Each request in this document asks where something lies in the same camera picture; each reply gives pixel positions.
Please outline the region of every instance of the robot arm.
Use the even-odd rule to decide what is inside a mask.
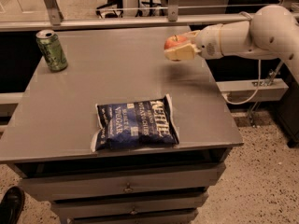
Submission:
[[[251,21],[207,26],[183,34],[187,41],[164,51],[170,60],[239,56],[248,59],[280,58],[299,83],[299,26],[289,10],[281,6],[261,8]]]

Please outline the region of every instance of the drawer cabinet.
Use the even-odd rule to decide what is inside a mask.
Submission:
[[[169,166],[99,174],[23,179],[20,185],[39,201],[80,199],[215,185],[224,163]]]
[[[101,217],[113,215],[141,215],[149,212],[192,209],[203,205],[208,197],[207,191],[200,189],[186,189],[182,191],[168,191],[154,193],[140,193],[87,199],[77,202],[56,202],[52,204],[52,211],[63,218]]]
[[[188,223],[197,216],[196,209],[172,212],[148,213],[136,216],[123,217],[92,217],[74,219],[72,224],[169,224]]]

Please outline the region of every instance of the kettle chips bag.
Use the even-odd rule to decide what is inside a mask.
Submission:
[[[99,126],[92,151],[178,144],[169,95],[163,99],[96,105]]]

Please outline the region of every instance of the aluminum can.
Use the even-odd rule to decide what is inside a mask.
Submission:
[[[67,60],[63,48],[54,31],[42,30],[38,32],[36,34],[36,42],[50,71],[57,72],[67,67]]]

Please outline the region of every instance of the white cable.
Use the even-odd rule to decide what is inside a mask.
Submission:
[[[227,95],[224,95],[224,100],[226,101],[226,103],[231,104],[231,105],[243,105],[244,103],[249,102],[250,100],[253,99],[253,97],[256,95],[256,93],[258,92],[259,88],[260,88],[260,81],[261,81],[261,60],[259,60],[259,64],[258,64],[258,69],[259,69],[259,75],[258,75],[258,84],[256,86],[255,92],[250,96],[250,98],[248,98],[245,101],[242,102],[231,102],[228,100]]]
[[[241,11],[239,14],[246,17],[246,18],[248,18],[249,20],[253,19],[253,17],[246,11]]]

